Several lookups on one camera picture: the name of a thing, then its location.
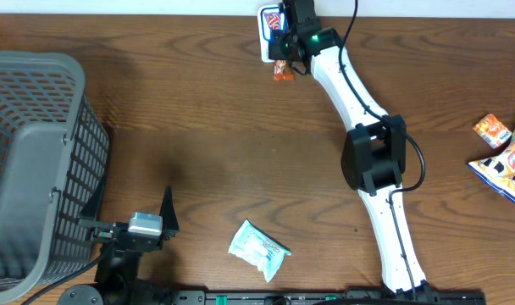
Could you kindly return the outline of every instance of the white arm segment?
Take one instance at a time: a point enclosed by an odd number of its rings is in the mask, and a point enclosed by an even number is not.
[[[350,87],[347,85],[344,76],[339,70],[338,60],[339,48],[330,47],[321,51],[318,56],[312,57],[311,71],[314,78],[324,87],[333,101],[336,109],[341,115],[346,131],[352,130],[357,124],[371,125],[378,120],[370,114],[365,113],[363,106],[359,103]],[[356,71],[353,69],[346,49],[342,51],[342,63],[345,70],[363,101],[378,115],[386,115],[386,111],[380,107],[367,89],[359,80]],[[367,207],[368,214],[373,224],[374,235],[378,242],[379,253],[382,259],[382,278],[385,285],[392,291],[412,289],[407,267],[401,257],[401,244],[396,233],[395,223],[391,215],[390,205],[387,203],[390,191],[395,186],[388,186],[377,191],[377,195],[371,197],[365,191],[358,191]],[[414,285],[417,287],[425,280],[425,274],[419,266],[418,259],[413,250],[412,239],[408,231],[408,225],[402,205],[402,194],[393,195],[395,212],[402,243],[407,254],[408,263],[412,272]]]

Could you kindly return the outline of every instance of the candy wrapper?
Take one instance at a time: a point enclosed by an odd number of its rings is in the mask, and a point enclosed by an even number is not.
[[[468,167],[485,184],[515,203],[515,130],[510,145],[503,153],[473,161]]]
[[[512,132],[496,119],[493,114],[485,115],[473,129],[493,148],[506,143],[510,136],[512,136]]]
[[[280,30],[280,13],[265,13],[267,24],[271,30]],[[285,60],[274,61],[274,80],[293,80],[294,75],[290,66]]]
[[[291,252],[245,220],[231,242],[229,253],[246,260],[263,271],[269,283],[282,265],[285,255]]]

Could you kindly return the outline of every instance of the plastic basket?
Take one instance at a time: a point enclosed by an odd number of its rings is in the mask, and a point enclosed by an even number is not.
[[[0,303],[80,269],[77,214],[96,190],[108,136],[71,57],[0,52]]]

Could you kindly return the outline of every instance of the white wall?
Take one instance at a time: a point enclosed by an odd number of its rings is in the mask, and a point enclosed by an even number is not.
[[[0,0],[0,13],[254,15],[280,0]],[[351,15],[353,0],[315,0],[322,16]],[[515,18],[515,0],[361,0],[359,15]]]

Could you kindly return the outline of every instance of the wood grain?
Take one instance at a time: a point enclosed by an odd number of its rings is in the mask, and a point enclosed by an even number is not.
[[[324,24],[343,31],[347,19]],[[466,167],[496,154],[471,130],[483,115],[515,126],[515,20],[359,19],[348,48],[424,151],[427,180],[405,209],[428,280],[515,304],[515,206]],[[273,81],[255,18],[0,14],[0,50],[82,64],[86,94],[114,128],[102,219],[156,213],[173,186],[181,232],[143,258],[142,279],[211,290],[379,285],[368,214],[339,166],[340,118],[312,77]],[[412,151],[407,161],[410,184]],[[246,218],[293,251],[271,283],[227,253]]]

